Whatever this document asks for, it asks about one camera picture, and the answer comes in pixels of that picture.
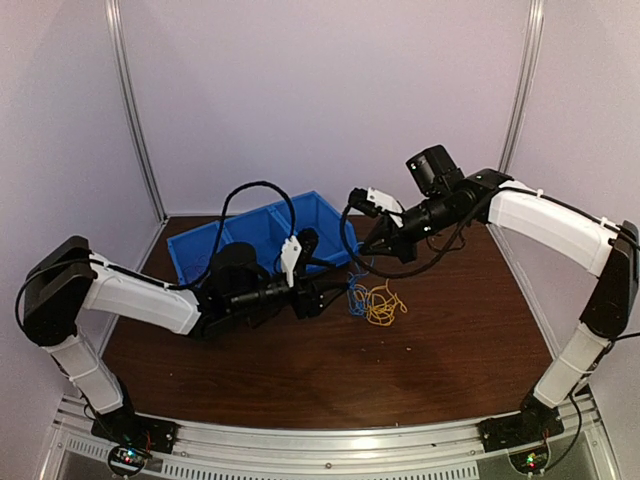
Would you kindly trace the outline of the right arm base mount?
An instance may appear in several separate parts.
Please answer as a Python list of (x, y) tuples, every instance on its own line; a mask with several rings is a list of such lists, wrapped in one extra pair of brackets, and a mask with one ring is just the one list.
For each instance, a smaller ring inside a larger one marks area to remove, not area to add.
[(564, 432), (557, 407), (527, 397), (516, 413), (490, 417), (478, 425), (486, 453), (509, 451), (511, 466), (521, 474), (541, 474), (551, 465), (549, 439)]

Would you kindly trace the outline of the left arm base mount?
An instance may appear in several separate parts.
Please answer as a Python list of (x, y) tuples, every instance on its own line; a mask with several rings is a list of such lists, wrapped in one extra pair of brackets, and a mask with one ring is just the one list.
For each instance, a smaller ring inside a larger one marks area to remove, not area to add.
[(93, 418), (91, 434), (114, 443), (107, 453), (106, 464), (117, 478), (130, 479), (140, 474), (154, 452), (173, 452), (178, 424), (138, 414), (126, 390), (123, 404), (114, 411), (100, 413), (91, 402), (86, 407)]

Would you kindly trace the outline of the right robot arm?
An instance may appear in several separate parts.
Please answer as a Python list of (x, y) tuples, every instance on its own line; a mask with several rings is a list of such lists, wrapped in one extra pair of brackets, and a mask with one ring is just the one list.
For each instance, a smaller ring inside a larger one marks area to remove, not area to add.
[(597, 279), (578, 326), (513, 419), (519, 440), (535, 440), (551, 424), (554, 409), (626, 331), (639, 290), (639, 232), (533, 190), (494, 169), (465, 175), (444, 146), (410, 158), (406, 167), (423, 200), (404, 208), (390, 194), (355, 188), (349, 207), (377, 219), (359, 251), (409, 263), (417, 244), (453, 227), (459, 236), (471, 222), (521, 234), (569, 258)]

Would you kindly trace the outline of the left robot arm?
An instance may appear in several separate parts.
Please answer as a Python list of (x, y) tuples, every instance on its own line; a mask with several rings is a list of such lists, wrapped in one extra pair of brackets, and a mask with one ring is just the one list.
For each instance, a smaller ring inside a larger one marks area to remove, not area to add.
[(83, 310), (103, 311), (166, 329), (176, 335), (210, 339), (264, 310), (289, 306), (299, 319), (314, 318), (342, 295), (347, 285), (309, 273), (320, 264), (313, 240), (292, 236), (271, 273), (256, 249), (233, 242), (212, 255), (203, 275), (190, 284), (170, 284), (133, 272), (93, 252), (86, 238), (72, 236), (28, 274), (14, 304), (18, 327), (44, 349), (85, 395), (106, 429), (123, 444), (137, 442), (144, 424), (126, 404), (124, 386), (98, 358), (81, 332)]

